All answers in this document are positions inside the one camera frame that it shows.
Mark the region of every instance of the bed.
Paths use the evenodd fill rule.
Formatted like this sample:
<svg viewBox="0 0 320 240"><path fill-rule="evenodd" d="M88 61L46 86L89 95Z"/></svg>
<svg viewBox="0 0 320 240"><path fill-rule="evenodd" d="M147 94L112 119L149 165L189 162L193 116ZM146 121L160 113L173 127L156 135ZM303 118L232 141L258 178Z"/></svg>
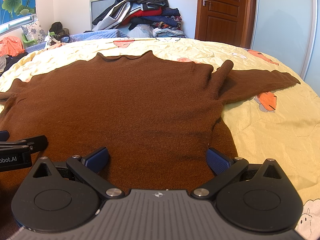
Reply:
<svg viewBox="0 0 320 240"><path fill-rule="evenodd" d="M230 59L236 70L261 69L288 72L301 85L271 91L277 98L272 109L263 97L225 105L222 118L229 127L238 155L249 163L274 158L299 193L304 210L296 230L306 239L320 237L320 98L290 68L269 55L235 46L182 38L110 38L77 41L48 51L34 51L0 77L0 91L13 80L23 82L76 60L104 56L135 55L148 50L161 59L194 61L218 66Z"/></svg>

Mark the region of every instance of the clothing pile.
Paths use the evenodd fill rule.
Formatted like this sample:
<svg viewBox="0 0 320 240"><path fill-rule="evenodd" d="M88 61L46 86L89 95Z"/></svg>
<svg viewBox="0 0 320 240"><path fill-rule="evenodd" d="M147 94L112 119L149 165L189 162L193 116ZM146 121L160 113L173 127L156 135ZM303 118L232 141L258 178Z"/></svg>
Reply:
<svg viewBox="0 0 320 240"><path fill-rule="evenodd" d="M143 24L153 28L152 36L155 38L186 38L181 30L181 21L179 10L169 8L168 0L116 0L93 20L95 27L92 30L116 29L131 23L131 31Z"/></svg>
<svg viewBox="0 0 320 240"><path fill-rule="evenodd" d="M23 44L18 37L8 36L0 41L0 76L14 63L17 63L28 53L24 51Z"/></svg>

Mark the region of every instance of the blue blanket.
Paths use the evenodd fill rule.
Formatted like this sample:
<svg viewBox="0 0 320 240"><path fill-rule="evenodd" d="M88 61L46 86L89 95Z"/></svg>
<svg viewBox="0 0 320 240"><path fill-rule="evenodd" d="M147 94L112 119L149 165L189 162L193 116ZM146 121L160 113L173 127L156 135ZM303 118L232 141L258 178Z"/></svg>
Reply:
<svg viewBox="0 0 320 240"><path fill-rule="evenodd" d="M71 42L75 41L89 41L89 40L98 40L98 39L106 39L106 38L127 38L128 36L125 35L120 30L102 30L102 31L95 31L95 32L88 32L88 33L79 33L70 35ZM25 49L26 52L31 53L35 50L44 49L45 42L28 47Z"/></svg>

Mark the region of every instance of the metal screw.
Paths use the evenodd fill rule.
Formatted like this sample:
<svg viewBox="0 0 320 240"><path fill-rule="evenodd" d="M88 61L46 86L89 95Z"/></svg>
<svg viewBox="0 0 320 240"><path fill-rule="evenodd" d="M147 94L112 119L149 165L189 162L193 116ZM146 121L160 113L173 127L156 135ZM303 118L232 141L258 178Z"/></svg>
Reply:
<svg viewBox="0 0 320 240"><path fill-rule="evenodd" d="M117 197L122 193L122 191L118 188L110 188L106 191L106 194L110 197Z"/></svg>
<svg viewBox="0 0 320 240"><path fill-rule="evenodd" d="M193 191L193 194L195 194L196 196L199 196L199 197L205 197L207 195L209 195L209 190L205 189L205 188L196 188L194 191Z"/></svg>

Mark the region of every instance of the pillow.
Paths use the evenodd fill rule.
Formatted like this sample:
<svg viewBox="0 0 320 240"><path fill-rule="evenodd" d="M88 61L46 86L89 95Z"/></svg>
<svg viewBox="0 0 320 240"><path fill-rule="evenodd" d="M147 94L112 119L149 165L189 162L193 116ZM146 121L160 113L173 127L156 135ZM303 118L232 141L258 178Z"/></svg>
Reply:
<svg viewBox="0 0 320 240"><path fill-rule="evenodd" d="M36 19L34 22L22 25L21 28L28 41L35 39L37 40L38 44L44 42L46 34L42 29L38 19Z"/></svg>

